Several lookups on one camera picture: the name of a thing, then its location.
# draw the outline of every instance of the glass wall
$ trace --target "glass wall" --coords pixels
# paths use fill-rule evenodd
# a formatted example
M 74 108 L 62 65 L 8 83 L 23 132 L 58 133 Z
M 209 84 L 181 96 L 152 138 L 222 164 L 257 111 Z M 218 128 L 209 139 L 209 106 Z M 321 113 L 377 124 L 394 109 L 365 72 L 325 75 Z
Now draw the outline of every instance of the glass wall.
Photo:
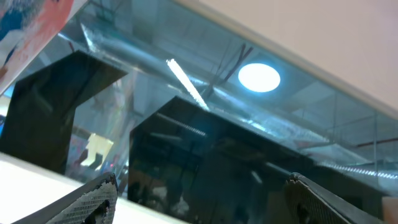
M 2 151 L 82 182 L 113 171 L 121 197 L 192 223 L 288 223 L 278 169 L 376 217 L 397 195 L 396 120 L 173 1 L 90 1 L 9 107 Z

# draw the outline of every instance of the ceiling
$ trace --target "ceiling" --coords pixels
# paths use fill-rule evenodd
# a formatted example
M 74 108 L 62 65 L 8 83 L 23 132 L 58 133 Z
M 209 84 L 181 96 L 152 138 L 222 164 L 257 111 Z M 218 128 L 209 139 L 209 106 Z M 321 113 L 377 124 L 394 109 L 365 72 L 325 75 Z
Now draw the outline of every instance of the ceiling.
M 252 50 L 237 65 L 243 46 L 244 53 Z M 347 166 L 379 159 L 398 162 L 395 120 L 171 1 L 90 1 L 21 78 L 74 50 L 90 51 L 130 72 L 98 95 L 107 111 L 95 108 L 94 99 L 77 109 L 77 126 L 112 141 L 122 139 L 124 130 L 109 127 L 115 121 L 128 123 L 129 114 L 135 119 L 129 125 L 134 126 L 176 95 L 193 101 L 163 63 L 174 58 L 212 112 L 234 123 L 319 161 Z M 237 71 L 251 62 L 274 67 L 281 76 L 280 86 L 267 93 L 245 89 Z M 131 95 L 139 97 L 132 100 Z M 123 119 L 114 115 L 129 101 L 133 105 L 131 110 L 125 107 Z M 104 122 L 88 119 L 94 114 Z M 376 152 L 375 139 L 384 141 Z

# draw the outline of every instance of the round ceiling light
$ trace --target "round ceiling light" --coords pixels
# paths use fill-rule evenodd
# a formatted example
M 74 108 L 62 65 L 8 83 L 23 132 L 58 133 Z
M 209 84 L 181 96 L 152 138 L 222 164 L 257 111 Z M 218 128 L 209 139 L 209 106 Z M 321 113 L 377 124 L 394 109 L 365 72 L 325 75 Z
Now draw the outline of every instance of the round ceiling light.
M 244 87 L 258 93 L 275 90 L 280 83 L 279 73 L 261 63 L 245 65 L 240 69 L 238 78 Z

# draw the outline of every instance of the colorful poster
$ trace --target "colorful poster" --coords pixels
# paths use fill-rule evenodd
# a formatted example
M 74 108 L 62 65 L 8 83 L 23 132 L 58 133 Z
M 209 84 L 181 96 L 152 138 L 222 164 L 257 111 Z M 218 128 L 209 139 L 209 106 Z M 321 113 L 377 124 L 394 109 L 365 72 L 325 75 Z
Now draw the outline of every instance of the colorful poster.
M 86 1 L 0 1 L 0 95 Z

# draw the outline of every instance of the glass panel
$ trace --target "glass panel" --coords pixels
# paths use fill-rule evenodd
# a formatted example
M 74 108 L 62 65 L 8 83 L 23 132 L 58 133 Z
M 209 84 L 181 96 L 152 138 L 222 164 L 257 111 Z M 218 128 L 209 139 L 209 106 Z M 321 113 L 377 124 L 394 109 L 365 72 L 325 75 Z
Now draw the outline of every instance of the glass panel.
M 376 217 L 397 195 L 397 121 L 173 1 L 90 1 L 12 89 L 2 152 L 188 222 L 288 223 L 289 172 Z

